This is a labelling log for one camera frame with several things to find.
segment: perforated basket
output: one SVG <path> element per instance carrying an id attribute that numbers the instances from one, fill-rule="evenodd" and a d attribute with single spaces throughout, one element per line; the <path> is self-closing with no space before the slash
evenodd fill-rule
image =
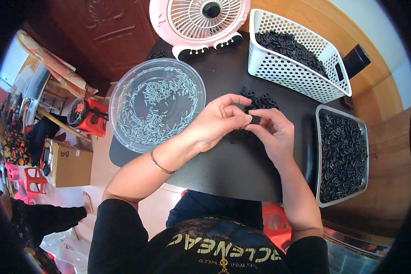
<path id="1" fill-rule="evenodd" d="M 260 46 L 257 32 L 288 32 L 323 62 L 329 79 L 297 61 Z M 326 39 L 302 25 L 260 9 L 250 13 L 250 47 L 248 72 L 251 75 L 284 85 L 321 103 L 344 95 L 351 96 L 350 82 L 338 50 Z"/>

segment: metal tray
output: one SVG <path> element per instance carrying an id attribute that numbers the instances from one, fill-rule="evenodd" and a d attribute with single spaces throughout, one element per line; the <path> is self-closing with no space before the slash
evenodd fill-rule
<path id="1" fill-rule="evenodd" d="M 351 194 L 347 197 L 338 199 L 338 200 L 334 200 L 328 203 L 322 203 L 320 198 L 319 198 L 319 192 L 320 192 L 320 187 L 321 187 L 321 177 L 322 177 L 322 161 L 323 161 L 323 157 L 322 157 L 322 148 L 321 148 L 321 127 L 320 127 L 320 123 L 319 123 L 319 113 L 320 110 L 326 110 L 325 112 L 329 112 L 329 115 L 332 115 L 334 117 L 346 117 L 346 118 L 350 118 L 352 120 L 355 120 L 358 125 L 359 128 L 361 129 L 362 134 L 364 134 L 366 143 L 367 143 L 367 163 L 366 163 L 366 168 L 364 170 L 364 176 L 362 178 L 362 183 L 359 186 L 359 190 L 357 192 L 355 192 L 354 194 Z M 318 131 L 318 180 L 317 180 L 317 186 L 316 186 L 316 201 L 318 203 L 319 207 L 326 207 L 326 206 L 331 206 L 334 205 L 336 203 L 340 203 L 342 201 L 345 201 L 347 199 L 350 199 L 352 197 L 355 197 L 356 195 L 359 195 L 361 193 L 363 193 L 366 189 L 367 189 L 367 183 L 368 183 L 368 178 L 369 178 L 369 139 L 368 139 L 368 135 L 367 135 L 367 127 L 366 124 L 364 123 L 364 121 L 362 121 L 361 119 L 356 118 L 353 115 L 350 115 L 348 113 L 339 111 L 337 109 L 334 109 L 332 107 L 328 107 L 325 105 L 319 105 L 316 110 L 315 110 L 315 117 L 316 117 L 316 125 L 317 125 L 317 131 Z"/>

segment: clear plastic bowl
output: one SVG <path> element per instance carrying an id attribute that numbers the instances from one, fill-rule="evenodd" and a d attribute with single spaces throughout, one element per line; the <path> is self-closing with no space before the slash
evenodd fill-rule
<path id="1" fill-rule="evenodd" d="M 192 101 L 194 100 L 192 92 L 190 94 L 192 98 L 189 98 L 187 94 L 183 96 L 180 90 L 178 92 L 172 92 L 171 95 L 164 100 L 159 102 L 153 101 L 155 105 L 146 104 L 144 95 L 146 85 L 149 85 L 151 82 L 163 83 L 164 85 L 169 84 L 169 82 L 178 83 L 181 81 L 181 83 L 183 83 L 185 81 L 177 78 L 177 75 L 180 75 L 177 72 L 179 70 L 186 74 L 196 87 L 196 109 L 192 110 L 192 108 L 194 108 L 192 107 L 194 104 Z M 205 105 L 206 88 L 203 80 L 195 69 L 176 59 L 157 58 L 135 66 L 120 79 L 114 88 L 110 100 L 110 123 L 114 130 L 114 136 L 122 145 L 132 151 L 145 153 L 171 137 L 169 134 L 167 138 L 165 138 L 166 136 L 159 138 L 159 142 L 155 144 L 144 141 L 144 139 L 148 138 L 148 135 L 144 136 L 145 134 L 142 134 L 144 131 L 142 131 L 143 127 L 140 123 L 149 117 L 151 107 L 154 113 L 158 110 L 158 114 L 156 115 L 158 118 L 166 115 L 161 123 L 159 123 L 159 128 L 157 129 L 159 132 L 164 132 L 164 130 L 169 131 L 169 129 L 176 129 L 175 131 L 184 130 L 197 117 L 199 112 L 204 109 Z M 131 117 L 133 115 L 134 119 L 125 119 L 126 113 L 130 113 Z M 181 122 L 181 119 L 185 117 L 187 117 L 187 122 Z"/>

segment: hand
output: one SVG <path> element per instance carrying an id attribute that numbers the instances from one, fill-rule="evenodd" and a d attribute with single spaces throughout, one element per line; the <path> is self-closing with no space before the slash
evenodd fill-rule
<path id="1" fill-rule="evenodd" d="M 194 141 L 200 152 L 213 148 L 225 134 L 235 129 L 243 129 L 251 122 L 252 116 L 240 108 L 230 105 L 251 104 L 251 100 L 236 94 L 221 96 L 203 109 L 193 122 L 182 132 L 187 140 Z"/>
<path id="2" fill-rule="evenodd" d="M 245 130 L 256 134 L 265 146 L 266 153 L 276 168 L 294 161 L 294 125 L 278 109 L 252 110 L 251 115 L 259 116 L 260 124 L 249 124 Z"/>

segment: white wall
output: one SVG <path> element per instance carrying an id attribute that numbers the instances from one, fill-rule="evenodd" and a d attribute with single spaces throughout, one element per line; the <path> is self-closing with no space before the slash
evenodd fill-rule
<path id="1" fill-rule="evenodd" d="M 20 47 L 16 39 L 12 39 L 0 69 L 0 87 L 2 89 L 6 90 L 6 83 L 10 86 L 14 84 L 18 72 L 28 56 L 29 55 Z"/>
<path id="2" fill-rule="evenodd" d="M 373 42 L 395 79 L 404 109 L 411 106 L 411 63 L 402 41 L 376 0 L 329 0 Z"/>

